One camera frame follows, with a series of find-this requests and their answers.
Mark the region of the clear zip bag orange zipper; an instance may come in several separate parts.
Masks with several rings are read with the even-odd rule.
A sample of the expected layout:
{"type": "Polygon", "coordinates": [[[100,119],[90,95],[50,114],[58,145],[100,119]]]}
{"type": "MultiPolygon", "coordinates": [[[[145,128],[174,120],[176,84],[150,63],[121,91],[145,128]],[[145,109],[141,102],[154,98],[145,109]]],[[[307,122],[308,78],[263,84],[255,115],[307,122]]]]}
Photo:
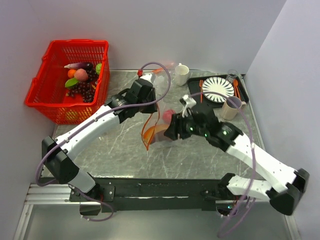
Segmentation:
{"type": "Polygon", "coordinates": [[[142,143],[143,143],[147,152],[150,150],[153,150],[153,149],[159,149],[159,148],[163,148],[163,147],[171,147],[171,146],[174,146],[178,143],[177,141],[173,141],[173,140],[160,141],[160,142],[155,142],[153,144],[146,144],[143,142],[143,139],[142,139],[143,134],[147,131],[147,129],[149,129],[152,126],[156,126],[156,125],[160,125],[160,124],[167,124],[162,119],[163,113],[166,110],[172,109],[175,111],[176,114],[180,113],[182,111],[181,107],[176,108],[174,106],[171,106],[169,103],[166,103],[164,100],[160,100],[159,102],[157,102],[156,106],[157,106],[157,112],[151,113],[149,115],[149,117],[145,121],[145,123],[142,127],[142,130],[141,130],[141,133],[140,133],[142,143]]]}

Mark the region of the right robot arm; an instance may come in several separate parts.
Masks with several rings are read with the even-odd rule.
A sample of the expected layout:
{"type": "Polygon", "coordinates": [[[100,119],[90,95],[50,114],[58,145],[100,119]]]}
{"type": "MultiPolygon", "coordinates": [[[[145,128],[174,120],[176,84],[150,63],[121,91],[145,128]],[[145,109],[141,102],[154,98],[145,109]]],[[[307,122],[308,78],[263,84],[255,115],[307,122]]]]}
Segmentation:
{"type": "Polygon", "coordinates": [[[229,122],[219,121],[214,112],[193,112],[187,110],[173,114],[164,136],[175,141],[192,135],[205,137],[209,144],[239,159],[254,169],[263,180],[251,180],[234,173],[227,173],[219,181],[216,194],[221,198],[246,196],[268,200],[279,213],[293,214],[306,192],[309,173],[285,165],[264,151],[239,128],[229,122]]]}

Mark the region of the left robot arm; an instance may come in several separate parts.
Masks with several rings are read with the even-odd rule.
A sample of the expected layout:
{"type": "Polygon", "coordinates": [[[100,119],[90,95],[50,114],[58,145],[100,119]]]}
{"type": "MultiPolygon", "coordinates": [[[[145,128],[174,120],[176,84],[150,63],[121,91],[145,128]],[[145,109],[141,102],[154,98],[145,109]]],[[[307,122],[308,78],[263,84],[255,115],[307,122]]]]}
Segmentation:
{"type": "Polygon", "coordinates": [[[94,139],[135,114],[155,113],[155,99],[153,84],[138,78],[130,88],[113,95],[91,117],[69,132],[56,139],[44,139],[44,165],[59,184],[69,184],[79,189],[86,200],[95,200],[100,193],[98,183],[89,173],[80,169],[74,159],[94,139]]]}

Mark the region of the red apple toy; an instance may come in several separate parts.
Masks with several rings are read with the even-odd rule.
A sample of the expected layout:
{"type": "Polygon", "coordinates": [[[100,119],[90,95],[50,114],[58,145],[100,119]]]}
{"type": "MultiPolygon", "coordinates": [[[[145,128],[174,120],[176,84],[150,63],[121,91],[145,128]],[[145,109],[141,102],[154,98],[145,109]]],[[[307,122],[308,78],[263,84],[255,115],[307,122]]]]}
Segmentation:
{"type": "Polygon", "coordinates": [[[162,119],[166,124],[170,124],[172,120],[172,115],[174,115],[176,112],[173,109],[166,110],[163,115],[162,119]]]}

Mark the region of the orange papaya slice toy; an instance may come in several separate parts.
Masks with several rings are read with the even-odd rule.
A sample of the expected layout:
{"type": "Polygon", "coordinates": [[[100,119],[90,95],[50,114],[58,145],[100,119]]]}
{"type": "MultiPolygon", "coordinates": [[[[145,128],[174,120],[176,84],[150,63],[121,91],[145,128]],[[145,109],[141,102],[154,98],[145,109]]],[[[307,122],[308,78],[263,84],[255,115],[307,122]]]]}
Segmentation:
{"type": "Polygon", "coordinates": [[[169,127],[169,125],[165,124],[165,123],[151,126],[142,135],[143,142],[147,145],[151,145],[156,142],[171,141],[170,138],[168,138],[164,135],[164,133],[168,129],[168,127],[169,127]]]}

